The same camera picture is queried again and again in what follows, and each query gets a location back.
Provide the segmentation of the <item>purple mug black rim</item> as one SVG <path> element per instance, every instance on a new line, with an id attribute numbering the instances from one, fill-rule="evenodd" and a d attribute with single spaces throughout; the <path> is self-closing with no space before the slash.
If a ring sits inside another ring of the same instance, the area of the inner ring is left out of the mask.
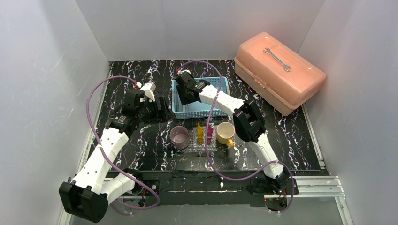
<path id="1" fill-rule="evenodd" d="M 181 150 L 189 145 L 189 131 L 183 126 L 176 126 L 170 131 L 170 140 L 175 149 Z"/>

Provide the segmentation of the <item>yellow toothpaste tube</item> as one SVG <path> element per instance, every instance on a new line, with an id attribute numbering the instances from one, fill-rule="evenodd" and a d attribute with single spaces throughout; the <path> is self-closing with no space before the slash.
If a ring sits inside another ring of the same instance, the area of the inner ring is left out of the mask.
<path id="1" fill-rule="evenodd" d="M 199 123 L 197 123 L 197 142 L 203 143 L 204 141 L 204 132 Z"/>

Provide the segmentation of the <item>clear glass tray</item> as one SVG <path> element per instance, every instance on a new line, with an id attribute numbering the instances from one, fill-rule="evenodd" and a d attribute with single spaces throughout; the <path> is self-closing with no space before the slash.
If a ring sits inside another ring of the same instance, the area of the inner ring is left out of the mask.
<path id="1" fill-rule="evenodd" d="M 213 137 L 212 141 L 210 144 L 208 144 L 208 151 L 209 152 L 215 152 L 215 151 L 226 151 L 228 149 L 228 146 L 220 144 L 217 141 L 217 134 L 216 134 L 216 129 L 217 126 L 214 126 L 214 132 L 213 132 Z M 205 151 L 205 144 L 197 142 L 197 127 L 193 127 L 188 129 L 189 131 L 189 145 L 182 149 L 182 152 L 204 152 Z"/>

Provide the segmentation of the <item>pink toothpaste tube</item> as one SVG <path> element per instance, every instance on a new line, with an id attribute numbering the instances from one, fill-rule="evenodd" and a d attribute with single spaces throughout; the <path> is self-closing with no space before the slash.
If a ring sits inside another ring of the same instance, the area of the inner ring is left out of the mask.
<path id="1" fill-rule="evenodd" d="M 210 144 L 212 141 L 212 137 L 213 137 L 213 132 L 214 132 L 214 128 L 211 124 L 208 125 L 207 130 L 206 130 L 206 142 L 207 144 Z"/>

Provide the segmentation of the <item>yellow mug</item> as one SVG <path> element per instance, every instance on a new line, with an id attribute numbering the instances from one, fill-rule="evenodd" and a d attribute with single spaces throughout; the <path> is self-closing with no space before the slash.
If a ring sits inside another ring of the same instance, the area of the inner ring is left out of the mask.
<path id="1" fill-rule="evenodd" d="M 220 144 L 226 145 L 229 148 L 233 148 L 234 142 L 233 137 L 235 135 L 235 127 L 229 122 L 222 122 L 218 125 L 217 130 L 217 141 Z"/>

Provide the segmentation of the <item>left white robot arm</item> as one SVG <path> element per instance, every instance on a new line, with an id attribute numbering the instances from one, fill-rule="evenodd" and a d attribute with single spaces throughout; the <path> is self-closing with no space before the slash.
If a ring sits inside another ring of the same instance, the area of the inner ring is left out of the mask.
<path id="1" fill-rule="evenodd" d="M 82 170 L 70 182 L 61 184 L 59 194 L 65 211 L 99 222 L 111 202 L 133 190 L 136 183 L 141 184 L 127 170 L 105 182 L 111 163 L 141 123 L 165 123 L 171 118 L 165 97 L 156 97 L 151 90 L 129 90 L 124 103 L 110 114 L 100 141 Z"/>

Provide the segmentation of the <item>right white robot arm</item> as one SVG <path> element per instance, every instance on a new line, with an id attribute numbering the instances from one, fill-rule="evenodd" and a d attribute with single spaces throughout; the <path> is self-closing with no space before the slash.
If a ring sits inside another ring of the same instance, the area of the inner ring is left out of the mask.
<path id="1" fill-rule="evenodd" d="M 188 70 L 181 70 L 175 78 L 176 89 L 183 105 L 201 102 L 217 108 L 233 119 L 235 134 L 239 140 L 248 144 L 260 160 L 267 186 L 274 192 L 284 188 L 292 174 L 287 166 L 278 160 L 269 143 L 265 120 L 254 101 L 232 97 L 202 79 L 195 80 Z"/>

